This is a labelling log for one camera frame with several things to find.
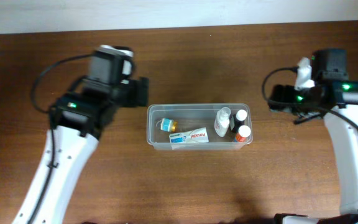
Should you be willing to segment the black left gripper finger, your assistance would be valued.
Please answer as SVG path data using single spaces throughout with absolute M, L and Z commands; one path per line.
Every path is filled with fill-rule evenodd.
M 137 80 L 136 102 L 138 106 L 147 106 L 149 102 L 149 79 L 140 77 Z
M 128 47 L 110 46 L 110 45 L 100 45 L 99 47 L 102 49 L 113 49 L 115 51 L 119 51 L 128 57 L 128 59 L 124 60 L 124 65 L 122 69 L 123 77 L 121 78 L 121 83 L 129 84 L 129 79 L 132 76 L 133 72 L 135 71 L 135 64 L 133 62 L 134 52 L 132 51 L 132 49 Z

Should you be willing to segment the gold-lid balm jar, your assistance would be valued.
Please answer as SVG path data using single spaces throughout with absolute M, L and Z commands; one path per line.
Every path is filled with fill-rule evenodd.
M 178 122 L 168 118 L 162 118 L 160 129 L 169 133 L 174 133 L 177 130 Z

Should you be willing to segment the dark bottle white cap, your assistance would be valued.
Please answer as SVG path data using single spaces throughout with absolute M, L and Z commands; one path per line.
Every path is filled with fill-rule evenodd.
M 244 125 L 247 115 L 248 113 L 246 110 L 239 110 L 231 116 L 229 127 L 232 133 L 238 132 L 239 127 Z

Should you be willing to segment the orange bottle white cap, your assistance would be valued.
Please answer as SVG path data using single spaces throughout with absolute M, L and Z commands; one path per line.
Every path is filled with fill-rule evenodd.
M 250 140 L 250 136 L 252 134 L 252 130 L 249 126 L 242 125 L 239 126 L 236 135 L 234 136 L 233 142 L 248 142 Z

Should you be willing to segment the white calamine lotion bottle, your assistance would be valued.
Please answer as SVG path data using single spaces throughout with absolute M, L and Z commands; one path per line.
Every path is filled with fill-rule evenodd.
M 230 123 L 231 110 L 228 107 L 221 108 L 214 122 L 214 129 L 219 137 L 224 137 L 227 133 Z

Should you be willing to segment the white Panadol box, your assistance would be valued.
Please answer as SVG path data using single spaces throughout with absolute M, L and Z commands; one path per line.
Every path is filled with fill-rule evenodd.
M 199 128 L 192 131 L 187 131 L 183 133 L 174 133 L 169 135 L 170 143 L 172 144 L 181 144 L 181 143 L 206 143 L 209 142 L 208 134 L 206 128 Z

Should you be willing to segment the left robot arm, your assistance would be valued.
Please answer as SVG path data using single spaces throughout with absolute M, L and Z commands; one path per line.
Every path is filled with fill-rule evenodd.
M 76 183 L 119 108 L 147 106 L 149 79 L 132 79 L 134 52 L 100 45 L 86 75 L 42 112 L 49 129 L 44 151 L 14 223 L 62 223 Z

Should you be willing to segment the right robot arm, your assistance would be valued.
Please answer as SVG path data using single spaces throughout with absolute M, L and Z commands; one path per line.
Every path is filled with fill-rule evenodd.
M 275 85 L 264 96 L 272 111 L 294 114 L 295 124 L 321 118 L 331 138 L 341 187 L 340 214 L 309 218 L 278 214 L 278 223 L 358 223 L 358 82 L 327 81 L 296 88 Z

